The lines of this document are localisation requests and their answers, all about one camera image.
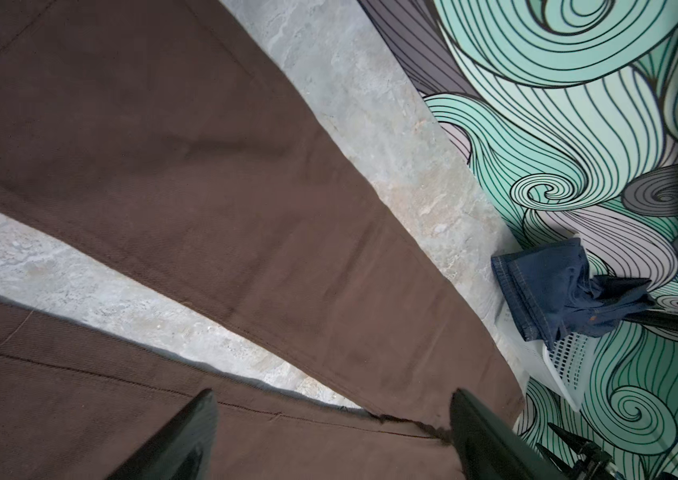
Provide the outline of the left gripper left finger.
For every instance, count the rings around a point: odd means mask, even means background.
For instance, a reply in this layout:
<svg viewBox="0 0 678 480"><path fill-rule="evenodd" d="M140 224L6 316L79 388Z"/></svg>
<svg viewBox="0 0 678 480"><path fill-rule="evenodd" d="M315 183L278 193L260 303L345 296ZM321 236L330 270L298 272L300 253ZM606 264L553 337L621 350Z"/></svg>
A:
<svg viewBox="0 0 678 480"><path fill-rule="evenodd" d="M108 479L205 479L218 418L214 392L202 390Z"/></svg>

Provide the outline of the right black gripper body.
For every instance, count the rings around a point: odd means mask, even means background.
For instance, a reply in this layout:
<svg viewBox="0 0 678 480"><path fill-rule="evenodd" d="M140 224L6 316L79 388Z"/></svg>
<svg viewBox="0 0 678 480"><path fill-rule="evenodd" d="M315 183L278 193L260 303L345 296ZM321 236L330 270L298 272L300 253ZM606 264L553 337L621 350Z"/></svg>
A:
<svg viewBox="0 0 678 480"><path fill-rule="evenodd" d="M548 426L575 455L575 462L568 465L549 449L536 443L542 457L551 463L566 479L614 480L615 466L612 457L593 441L568 432L552 423Z"/></svg>

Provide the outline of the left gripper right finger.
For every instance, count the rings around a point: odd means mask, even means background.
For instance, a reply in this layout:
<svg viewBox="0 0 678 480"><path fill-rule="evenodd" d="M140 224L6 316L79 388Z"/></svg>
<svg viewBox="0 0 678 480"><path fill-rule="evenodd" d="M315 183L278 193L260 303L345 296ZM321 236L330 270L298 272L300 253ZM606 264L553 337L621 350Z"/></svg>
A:
<svg viewBox="0 0 678 480"><path fill-rule="evenodd" d="M449 413L451 442L466 479L564 479L470 392L456 390Z"/></svg>

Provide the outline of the brown trousers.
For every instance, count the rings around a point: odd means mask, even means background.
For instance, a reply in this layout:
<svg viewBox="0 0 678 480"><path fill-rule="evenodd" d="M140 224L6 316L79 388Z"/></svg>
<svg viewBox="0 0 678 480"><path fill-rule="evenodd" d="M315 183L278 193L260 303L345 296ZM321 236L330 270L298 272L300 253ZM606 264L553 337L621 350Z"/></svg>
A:
<svg viewBox="0 0 678 480"><path fill-rule="evenodd" d="M0 1L0 212L360 407L0 302L0 479L108 478L205 389L205 479L466 479L453 393L522 410L481 320L217 1Z"/></svg>

